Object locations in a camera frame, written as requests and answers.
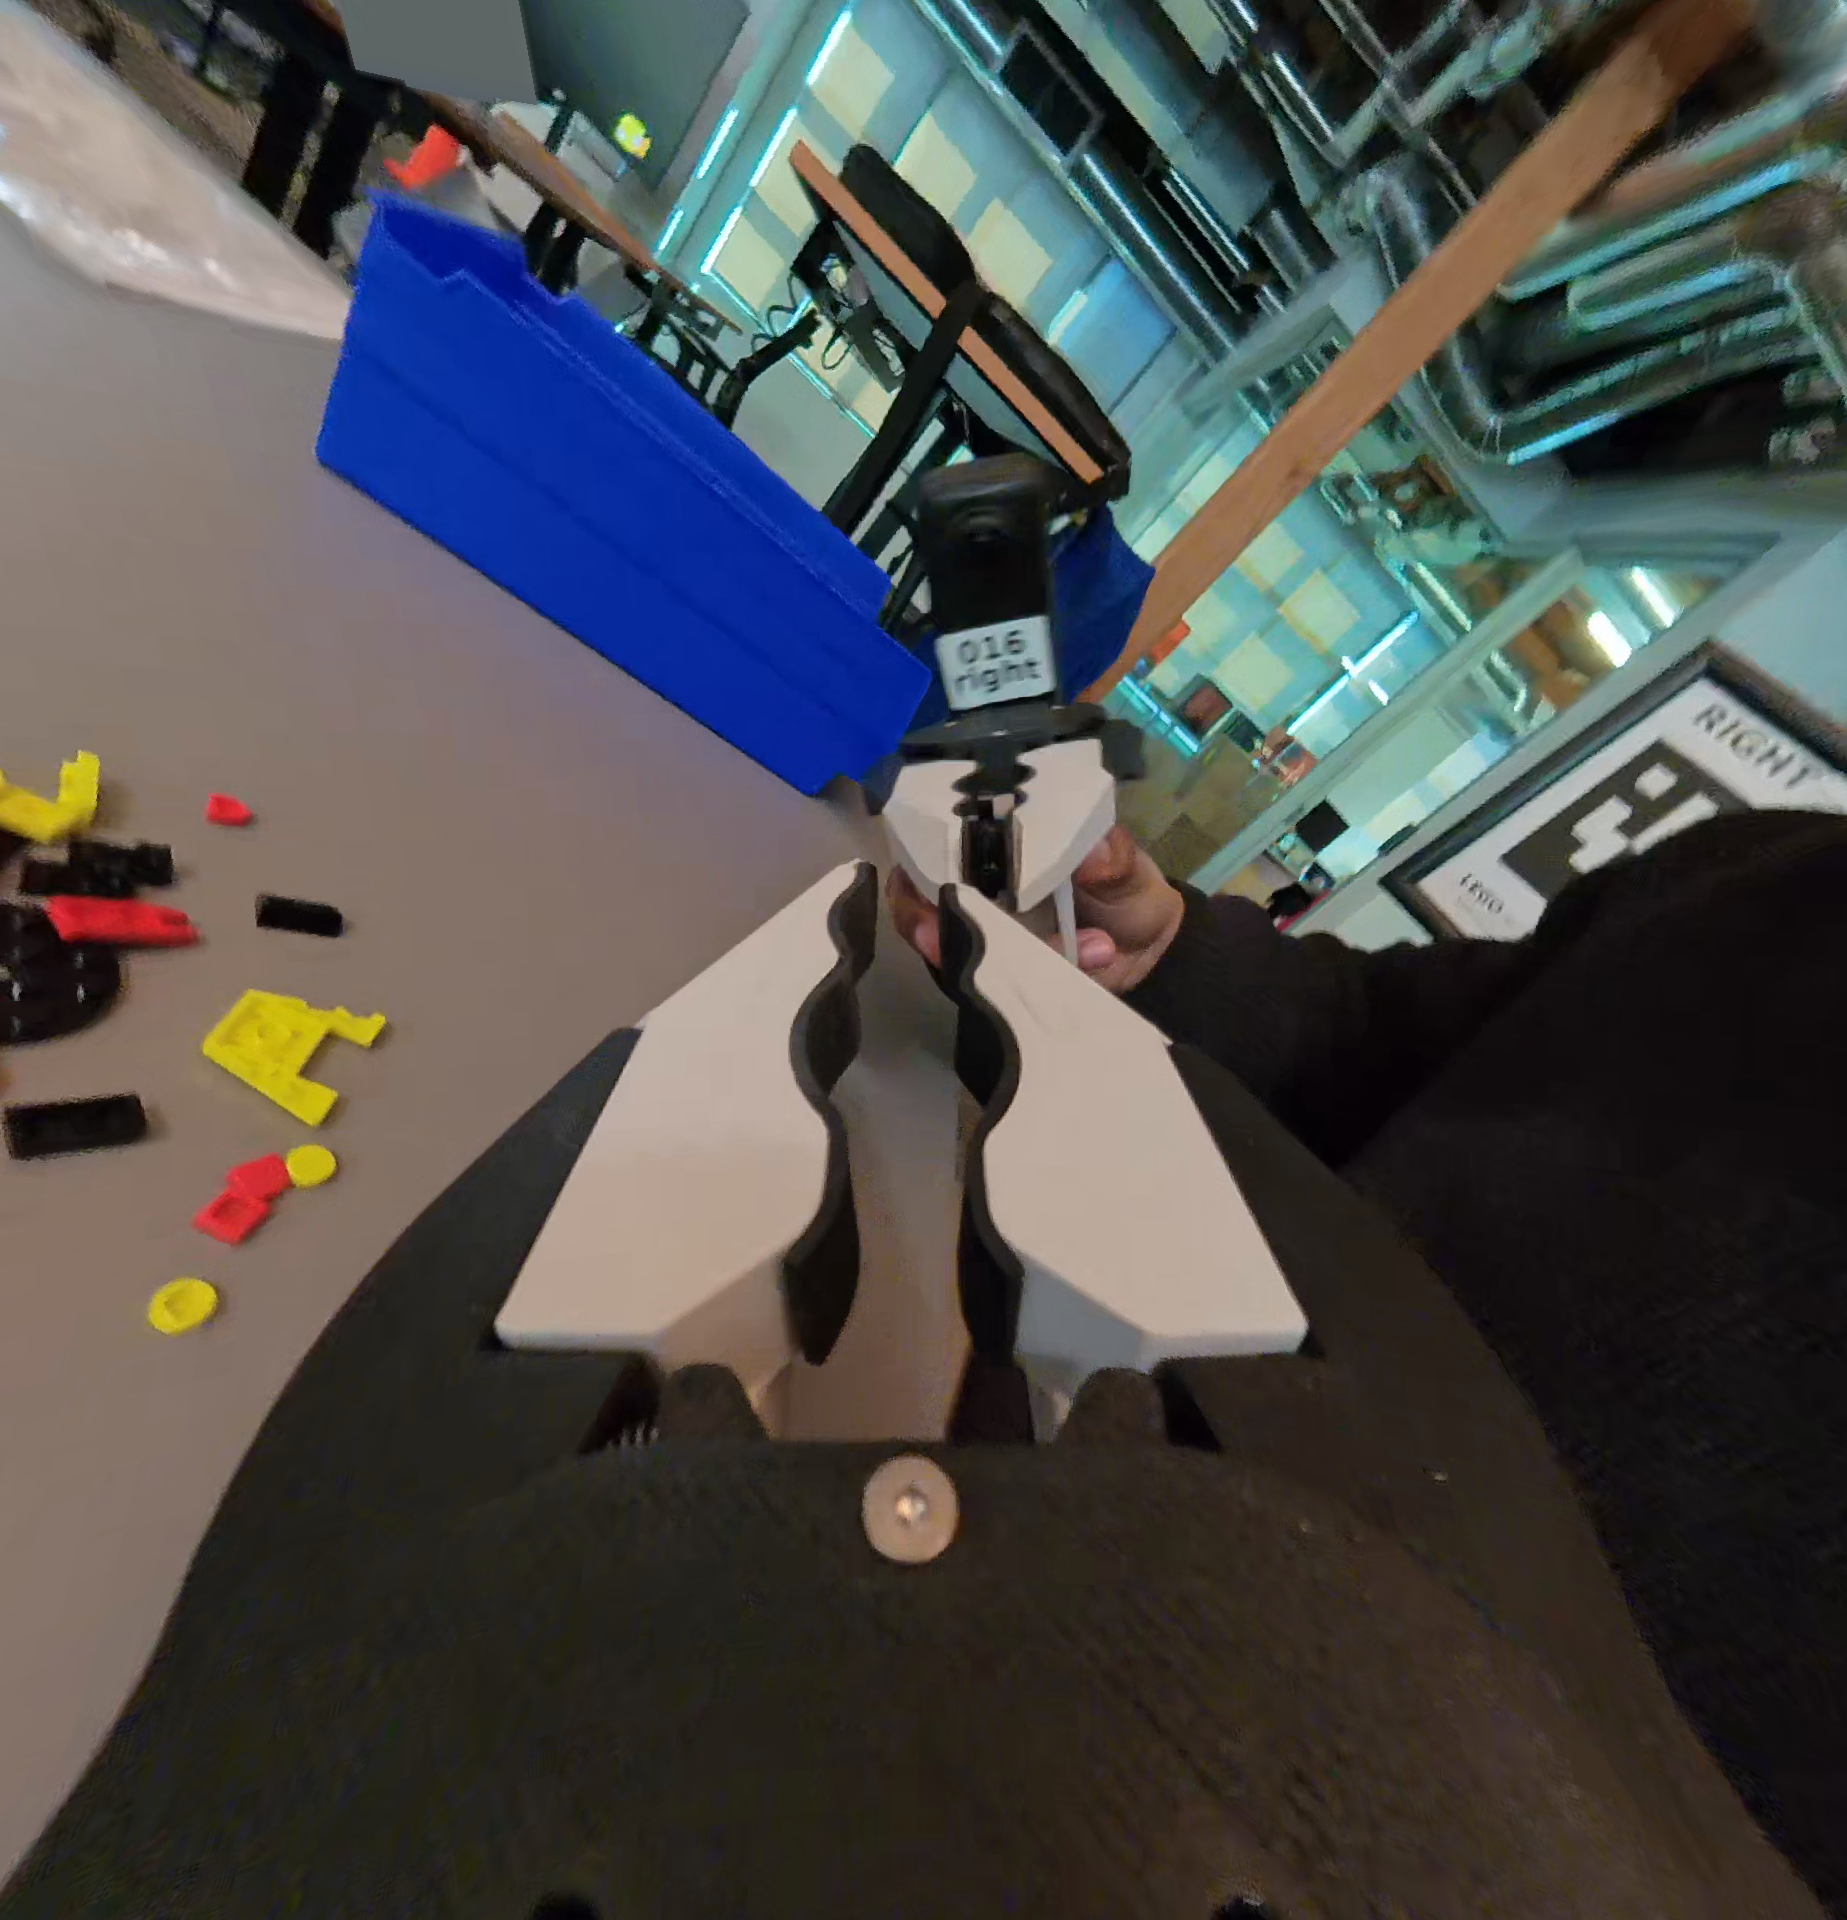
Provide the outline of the wooden ceiling beam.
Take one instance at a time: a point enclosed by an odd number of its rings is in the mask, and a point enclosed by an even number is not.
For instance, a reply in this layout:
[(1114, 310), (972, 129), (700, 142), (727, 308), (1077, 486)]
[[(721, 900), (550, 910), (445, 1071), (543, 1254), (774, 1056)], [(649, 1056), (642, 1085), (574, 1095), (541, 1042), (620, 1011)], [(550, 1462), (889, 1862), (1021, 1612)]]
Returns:
[(1320, 380), (1155, 562), (1118, 659), (1085, 692), (1104, 696), (1369, 420), (1421, 372), (1534, 247), (1752, 34), (1742, 3), (1653, 5), (1559, 115), (1386, 300)]

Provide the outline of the white board with black marker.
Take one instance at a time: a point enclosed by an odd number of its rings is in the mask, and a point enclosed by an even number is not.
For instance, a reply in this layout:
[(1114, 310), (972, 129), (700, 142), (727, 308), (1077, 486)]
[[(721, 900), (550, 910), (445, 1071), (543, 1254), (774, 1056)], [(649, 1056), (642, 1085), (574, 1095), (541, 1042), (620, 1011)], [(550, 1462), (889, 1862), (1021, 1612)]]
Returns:
[(1707, 644), (1382, 889), (1433, 941), (1518, 941), (1583, 877), (1746, 811), (1847, 817), (1847, 731)]

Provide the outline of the person's right hand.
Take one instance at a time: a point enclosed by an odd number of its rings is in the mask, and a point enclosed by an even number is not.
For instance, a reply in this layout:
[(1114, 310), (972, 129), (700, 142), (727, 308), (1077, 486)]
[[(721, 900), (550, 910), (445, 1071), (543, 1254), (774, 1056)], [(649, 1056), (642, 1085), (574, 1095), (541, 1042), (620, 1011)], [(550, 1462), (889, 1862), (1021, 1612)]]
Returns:
[[(939, 974), (935, 904), (900, 869), (887, 881), (887, 904), (898, 937)], [(1186, 912), (1184, 897), (1122, 825), (1073, 873), (1073, 906), (1075, 966), (1116, 998), (1128, 998), (1155, 972)]]

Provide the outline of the person's right forearm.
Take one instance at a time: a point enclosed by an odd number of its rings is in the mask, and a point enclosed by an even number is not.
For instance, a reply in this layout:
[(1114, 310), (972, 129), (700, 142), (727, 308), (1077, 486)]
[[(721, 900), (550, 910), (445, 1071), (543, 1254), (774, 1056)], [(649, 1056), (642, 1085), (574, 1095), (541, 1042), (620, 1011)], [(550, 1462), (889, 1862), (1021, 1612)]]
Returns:
[(1433, 1106), (1676, 1126), (1800, 1102), (1847, 1147), (1847, 817), (1738, 811), (1573, 881), (1518, 941), (1367, 953), (1190, 891), (1128, 1005), (1344, 1165)]

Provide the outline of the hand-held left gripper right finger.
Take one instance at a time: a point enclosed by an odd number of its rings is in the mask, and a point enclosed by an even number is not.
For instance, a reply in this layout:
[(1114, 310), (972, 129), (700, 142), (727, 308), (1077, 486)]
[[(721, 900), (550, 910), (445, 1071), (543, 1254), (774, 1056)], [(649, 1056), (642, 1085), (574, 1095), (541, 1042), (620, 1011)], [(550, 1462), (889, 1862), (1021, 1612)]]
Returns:
[(955, 1007), (953, 1429), (1056, 1429), (1087, 1380), (1297, 1357), (1305, 1308), (1157, 1027), (970, 887), (937, 902)]

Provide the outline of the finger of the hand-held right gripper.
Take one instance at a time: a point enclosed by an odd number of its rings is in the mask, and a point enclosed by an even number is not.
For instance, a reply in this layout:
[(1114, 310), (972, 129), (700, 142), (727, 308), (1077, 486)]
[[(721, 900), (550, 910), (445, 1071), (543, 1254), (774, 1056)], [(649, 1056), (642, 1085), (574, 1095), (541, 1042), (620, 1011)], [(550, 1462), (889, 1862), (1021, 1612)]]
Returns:
[(1054, 900), (1114, 825), (1102, 739), (1003, 749), (986, 760), (986, 897), (1027, 916)]
[(881, 821), (892, 865), (918, 895), (939, 898), (949, 885), (978, 891), (968, 865), (962, 792), (980, 772), (974, 757), (900, 757)]

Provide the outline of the blue plastic bin with sticker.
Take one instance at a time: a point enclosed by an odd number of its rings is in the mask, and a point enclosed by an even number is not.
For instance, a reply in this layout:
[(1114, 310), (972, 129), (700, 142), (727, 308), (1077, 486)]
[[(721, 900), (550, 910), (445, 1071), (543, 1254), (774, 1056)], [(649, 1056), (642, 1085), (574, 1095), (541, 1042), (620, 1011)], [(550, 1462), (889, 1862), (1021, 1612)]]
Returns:
[(797, 794), (931, 671), (887, 574), (521, 244), (373, 199), (317, 459)]

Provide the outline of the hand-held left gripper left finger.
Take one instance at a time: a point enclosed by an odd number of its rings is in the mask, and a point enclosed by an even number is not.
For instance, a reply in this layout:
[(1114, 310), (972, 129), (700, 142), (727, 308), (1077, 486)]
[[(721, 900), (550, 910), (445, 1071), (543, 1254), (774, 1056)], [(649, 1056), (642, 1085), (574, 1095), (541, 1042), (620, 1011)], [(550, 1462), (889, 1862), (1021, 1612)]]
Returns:
[(844, 863), (622, 1034), (622, 1069), (496, 1316), (511, 1353), (826, 1365), (861, 1239), (834, 1101), (861, 1044), (879, 879)]

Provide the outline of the white plastic sheet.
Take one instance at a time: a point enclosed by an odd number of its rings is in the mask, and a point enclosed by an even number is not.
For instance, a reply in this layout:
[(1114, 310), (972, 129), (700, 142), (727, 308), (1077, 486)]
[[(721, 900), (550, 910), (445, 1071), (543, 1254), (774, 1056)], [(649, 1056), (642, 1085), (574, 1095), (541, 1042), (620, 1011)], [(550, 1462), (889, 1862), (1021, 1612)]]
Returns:
[(336, 343), (346, 286), (105, 67), (0, 5), (0, 207), (88, 280)]

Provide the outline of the black-framed wooden table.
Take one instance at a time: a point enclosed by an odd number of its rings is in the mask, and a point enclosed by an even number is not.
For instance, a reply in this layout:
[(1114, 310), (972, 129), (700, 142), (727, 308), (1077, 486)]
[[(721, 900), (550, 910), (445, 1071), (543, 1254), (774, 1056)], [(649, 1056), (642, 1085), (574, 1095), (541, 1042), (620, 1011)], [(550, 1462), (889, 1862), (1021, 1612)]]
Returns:
[(871, 558), (908, 535), (922, 473), (1025, 453), (1056, 473), (1060, 514), (1122, 500), (1132, 455), (1079, 372), (982, 277), (957, 230), (869, 146), (840, 170), (807, 141), (791, 179), (815, 226), (791, 263), (822, 350), (887, 399), (822, 516)]

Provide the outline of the black-legged wooden desk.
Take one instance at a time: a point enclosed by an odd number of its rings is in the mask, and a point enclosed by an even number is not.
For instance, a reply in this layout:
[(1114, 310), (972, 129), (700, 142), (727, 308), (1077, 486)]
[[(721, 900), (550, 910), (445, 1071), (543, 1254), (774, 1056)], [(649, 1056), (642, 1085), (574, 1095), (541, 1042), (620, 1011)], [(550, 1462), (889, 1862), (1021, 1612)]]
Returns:
[(451, 170), (506, 174), (535, 193), (519, 232), (527, 273), (552, 294), (577, 292), (587, 249), (603, 259), (605, 317), (638, 352), (733, 426), (770, 372), (815, 343), (815, 308), (791, 310), (780, 333), (758, 333), (741, 360), (717, 343), (737, 325), (669, 273), (607, 212), (570, 168), (500, 109), (480, 109), (360, 71), (334, 5), (214, 5), (212, 22), (237, 18), (274, 47), (241, 189), (274, 218), (299, 191), (290, 232), (315, 257), (334, 255), (336, 218), (360, 199), (368, 154), (381, 133), (432, 135), (451, 144)]

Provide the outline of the metal ventilation ducts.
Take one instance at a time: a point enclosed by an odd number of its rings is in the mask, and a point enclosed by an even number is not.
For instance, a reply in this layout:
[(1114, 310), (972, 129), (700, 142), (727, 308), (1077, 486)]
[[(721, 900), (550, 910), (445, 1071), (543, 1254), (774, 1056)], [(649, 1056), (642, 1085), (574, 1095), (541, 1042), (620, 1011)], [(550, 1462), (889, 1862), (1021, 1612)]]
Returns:
[[(1380, 304), (1649, 5), (994, 5), (980, 65), (1237, 366), (1359, 257)], [(1447, 451), (1847, 463), (1847, 5), (1750, 28), (1408, 378)]]

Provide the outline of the scattered pile of lego pieces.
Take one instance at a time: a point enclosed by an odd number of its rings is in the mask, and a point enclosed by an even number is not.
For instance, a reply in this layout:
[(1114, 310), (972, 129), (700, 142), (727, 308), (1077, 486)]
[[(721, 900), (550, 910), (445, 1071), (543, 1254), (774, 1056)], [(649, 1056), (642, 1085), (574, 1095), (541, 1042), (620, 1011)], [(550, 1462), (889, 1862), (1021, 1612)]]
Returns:
[[(56, 1044), (107, 1019), (126, 986), (126, 959), (200, 947), (189, 910), (171, 904), (181, 863), (169, 844), (97, 832), (103, 813), (99, 757), (66, 759), (53, 792), (0, 770), (0, 1054)], [(259, 895), (259, 931), (334, 941), (346, 922), (334, 904)], [(198, 1044), (200, 1058), (282, 1116), (311, 1132), (336, 1108), (334, 1087), (311, 1069), (333, 1044), (375, 1048), (383, 1015), (317, 1007), (301, 998), (247, 990)], [(0, 1139), (16, 1165), (121, 1151), (150, 1139), (138, 1093), (56, 1101), (4, 1099)], [(286, 1196), (334, 1180), (338, 1161), (321, 1143), (233, 1165), (191, 1219), (191, 1231), (233, 1250), (257, 1237)], [(202, 1277), (177, 1277), (152, 1295), (144, 1320), (163, 1340), (194, 1334), (220, 1314)]]

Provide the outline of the person's black sweater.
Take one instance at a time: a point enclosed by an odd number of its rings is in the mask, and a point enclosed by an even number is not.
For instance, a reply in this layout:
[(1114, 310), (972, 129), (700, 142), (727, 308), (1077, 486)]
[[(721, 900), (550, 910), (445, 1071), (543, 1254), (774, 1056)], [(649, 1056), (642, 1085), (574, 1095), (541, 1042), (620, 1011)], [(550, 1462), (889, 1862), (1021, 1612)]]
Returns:
[(1338, 1167), (1532, 1402), (1678, 1707), (1847, 1917), (1847, 1147), (1800, 1102), (1666, 1106), (1433, 1106)]

